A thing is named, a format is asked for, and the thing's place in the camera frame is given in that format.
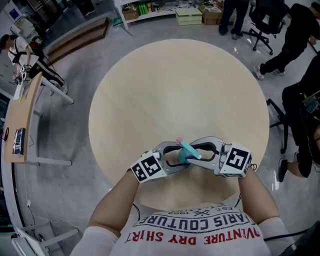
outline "white t-shirt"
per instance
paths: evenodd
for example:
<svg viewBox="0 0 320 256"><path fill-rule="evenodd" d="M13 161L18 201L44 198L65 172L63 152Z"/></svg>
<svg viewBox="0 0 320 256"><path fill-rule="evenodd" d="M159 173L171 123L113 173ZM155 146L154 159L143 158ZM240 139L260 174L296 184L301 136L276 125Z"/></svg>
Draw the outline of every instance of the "white t-shirt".
<svg viewBox="0 0 320 256"><path fill-rule="evenodd" d="M18 52L25 52L25 51L26 51L26 48L27 48L27 46L28 46L29 44L26 42L26 40L25 40L23 37L17 37L17 38L15 39L15 45L16 45L16 47L17 47L17 49L18 49ZM11 52L13 52L14 54L17 54L17 51L16 51L15 46L10 47L9 50L10 50ZM15 65L15 63L13 63L13 60L14 60L15 56L14 56L10 51L8 51L8 56L9 56L11 62L12 62L12 65ZM31 56L30 56L30 63L29 63L30 66L33 67L34 64L37 62L38 59L39 59L39 57L38 57L37 55L31 54ZM26 54L22 54L22 55L20 56L19 63L20 63L21 66L27 65L27 55L26 55Z"/></svg>
<svg viewBox="0 0 320 256"><path fill-rule="evenodd" d="M117 238L112 232L88 227L71 256L278 256L294 243L280 218L257 225L237 208L209 205L158 212L138 221Z"/></svg>

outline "white chair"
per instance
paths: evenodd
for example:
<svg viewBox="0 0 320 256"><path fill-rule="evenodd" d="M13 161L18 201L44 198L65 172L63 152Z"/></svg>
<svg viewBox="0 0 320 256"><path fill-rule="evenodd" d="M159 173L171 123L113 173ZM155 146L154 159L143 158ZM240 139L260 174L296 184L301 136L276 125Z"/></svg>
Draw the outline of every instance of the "white chair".
<svg viewBox="0 0 320 256"><path fill-rule="evenodd" d="M28 245L31 247L31 249L33 250L33 252L35 253L35 255L37 256L49 256L49 253L47 252L46 247L53 245L59 241L62 241L64 239L67 239L75 234L79 233L78 229L73 229L67 233L58 235L56 237L50 238L48 240L45 241L38 241L36 239L34 239L32 236L28 235L25 231L32 231L38 228L42 228L45 226L51 226L50 222L46 222L43 224L39 224L39 225L33 225L33 226L27 226L24 228L17 228L15 227L16 232L20 235L20 238L15 238L12 239L12 244L14 246L14 248L17 250L17 252L20 255L30 255L29 253L26 254L27 252L27 246L25 243L25 240L27 241Z"/></svg>

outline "brown wooden platform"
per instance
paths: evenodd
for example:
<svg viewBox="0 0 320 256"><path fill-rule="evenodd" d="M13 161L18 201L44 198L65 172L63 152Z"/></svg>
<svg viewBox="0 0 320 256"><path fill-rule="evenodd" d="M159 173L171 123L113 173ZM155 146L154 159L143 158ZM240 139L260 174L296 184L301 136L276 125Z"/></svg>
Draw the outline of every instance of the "brown wooden platform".
<svg viewBox="0 0 320 256"><path fill-rule="evenodd" d="M76 50L105 38L108 24L108 19L102 18L66 36L51 47L48 52L49 61L55 63Z"/></svg>

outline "white stripe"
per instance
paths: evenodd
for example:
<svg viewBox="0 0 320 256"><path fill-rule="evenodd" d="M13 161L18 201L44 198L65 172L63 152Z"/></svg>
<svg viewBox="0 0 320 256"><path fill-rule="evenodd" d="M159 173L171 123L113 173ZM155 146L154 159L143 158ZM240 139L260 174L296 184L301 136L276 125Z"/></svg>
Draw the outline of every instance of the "white stripe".
<svg viewBox="0 0 320 256"><path fill-rule="evenodd" d="M61 83L65 83L65 81L62 80L62 78L60 78L59 76L55 75L54 73L52 73L51 71L49 71L44 65L41 64L40 61L36 61L36 63L43 69L45 70L48 74L50 74L51 76L53 76L54 78L57 78Z"/></svg>

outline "round wooden table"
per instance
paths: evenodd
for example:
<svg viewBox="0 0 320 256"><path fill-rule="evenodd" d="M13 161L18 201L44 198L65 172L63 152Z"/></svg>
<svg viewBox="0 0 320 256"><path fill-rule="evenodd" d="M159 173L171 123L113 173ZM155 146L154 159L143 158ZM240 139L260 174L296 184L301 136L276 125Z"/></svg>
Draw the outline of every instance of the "round wooden table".
<svg viewBox="0 0 320 256"><path fill-rule="evenodd" d="M115 185L145 151L177 137L215 136L252 151L260 164L268 143L266 100L251 72L226 51L196 40L142 46L105 75L92 100L93 154ZM218 203L239 190L237 178L193 166L140 185L136 199L160 210Z"/></svg>

